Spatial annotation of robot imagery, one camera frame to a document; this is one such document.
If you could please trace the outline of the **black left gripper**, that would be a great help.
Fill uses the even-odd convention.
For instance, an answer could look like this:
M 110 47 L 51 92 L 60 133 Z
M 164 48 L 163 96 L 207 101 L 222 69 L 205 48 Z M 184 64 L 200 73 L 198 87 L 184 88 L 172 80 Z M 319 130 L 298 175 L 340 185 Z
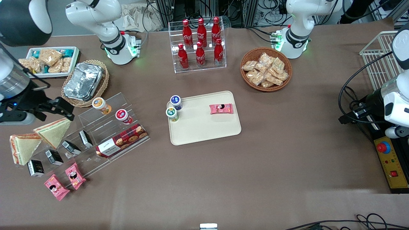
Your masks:
M 375 90 L 358 102 L 351 102 L 351 111 L 338 118 L 341 124 L 355 124 L 358 119 L 364 124 L 382 124 L 386 123 L 384 119 L 384 99 L 381 90 Z M 363 113 L 357 117 L 354 113 Z

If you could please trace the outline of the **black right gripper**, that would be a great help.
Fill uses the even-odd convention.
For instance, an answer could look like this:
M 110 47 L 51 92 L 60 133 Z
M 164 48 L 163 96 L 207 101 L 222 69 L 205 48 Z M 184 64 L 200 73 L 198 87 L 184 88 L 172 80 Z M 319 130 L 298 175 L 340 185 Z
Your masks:
M 34 91 L 36 87 L 38 87 L 36 83 L 29 83 L 21 93 L 1 101 L 1 125 L 28 125 L 32 124 L 35 118 L 45 121 L 47 115 L 44 112 L 59 114 L 73 121 L 75 116 L 66 100 L 62 97 L 55 99 L 45 97 L 38 102 L 38 91 Z

